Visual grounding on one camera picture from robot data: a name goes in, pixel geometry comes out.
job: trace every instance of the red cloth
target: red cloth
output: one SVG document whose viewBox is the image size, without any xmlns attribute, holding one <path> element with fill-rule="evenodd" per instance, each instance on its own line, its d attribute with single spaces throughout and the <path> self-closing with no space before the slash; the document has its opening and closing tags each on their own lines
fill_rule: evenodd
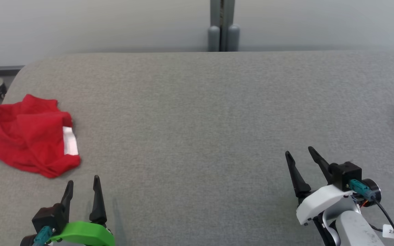
<svg viewBox="0 0 394 246">
<path fill-rule="evenodd" d="M 64 154 L 63 126 L 72 127 L 72 119 L 57 108 L 57 100 L 26 95 L 0 105 L 0 160 L 48 178 L 77 167 L 80 156 Z"/>
</svg>

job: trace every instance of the white wall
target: white wall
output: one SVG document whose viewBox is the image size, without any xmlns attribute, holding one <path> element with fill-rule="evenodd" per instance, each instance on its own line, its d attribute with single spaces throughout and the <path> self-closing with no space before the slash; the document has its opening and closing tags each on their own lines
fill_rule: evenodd
<svg viewBox="0 0 394 246">
<path fill-rule="evenodd" d="M 206 51 L 209 0 L 0 0 L 0 66 L 62 53 Z"/>
<path fill-rule="evenodd" d="M 394 47 L 394 0 L 236 0 L 234 23 L 240 51 Z"/>
</svg>

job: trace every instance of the gray carpeted surface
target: gray carpeted surface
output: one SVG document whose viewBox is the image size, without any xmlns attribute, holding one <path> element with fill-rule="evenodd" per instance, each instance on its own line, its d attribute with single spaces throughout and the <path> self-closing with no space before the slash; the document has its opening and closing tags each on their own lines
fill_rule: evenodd
<svg viewBox="0 0 394 246">
<path fill-rule="evenodd" d="M 0 245 L 32 234 L 69 179 L 70 219 L 87 220 L 95 174 L 117 245 L 321 245 L 284 156 L 319 188 L 309 145 L 361 166 L 394 220 L 394 53 L 78 54 L 26 66 L 4 103 L 26 93 L 72 114 L 82 164 L 47 179 L 0 162 Z"/>
</svg>

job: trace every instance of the gray table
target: gray table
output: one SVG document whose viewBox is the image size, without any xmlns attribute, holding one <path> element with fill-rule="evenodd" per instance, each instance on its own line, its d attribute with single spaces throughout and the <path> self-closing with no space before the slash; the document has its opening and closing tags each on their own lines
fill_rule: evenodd
<svg viewBox="0 0 394 246">
<path fill-rule="evenodd" d="M 95 174 L 117 245 L 321 245 L 284 156 L 319 188 L 309 145 L 362 167 L 394 220 L 392 52 L 77 54 L 26 66 L 4 103 L 26 93 L 72 114 L 82 163 L 47 179 L 0 162 L 0 245 L 32 234 L 70 179 L 70 220 L 87 221 Z"/>
</svg>

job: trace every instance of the crumpled red cloth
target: crumpled red cloth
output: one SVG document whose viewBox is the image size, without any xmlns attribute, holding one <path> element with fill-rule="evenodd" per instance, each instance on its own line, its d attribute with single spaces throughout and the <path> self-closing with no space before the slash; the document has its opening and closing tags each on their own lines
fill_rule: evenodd
<svg viewBox="0 0 394 246">
<path fill-rule="evenodd" d="M 63 126 L 72 127 L 72 118 L 57 108 L 57 100 L 26 95 L 0 105 L 0 160 L 48 178 L 77 167 L 80 156 L 64 154 Z"/>
</svg>

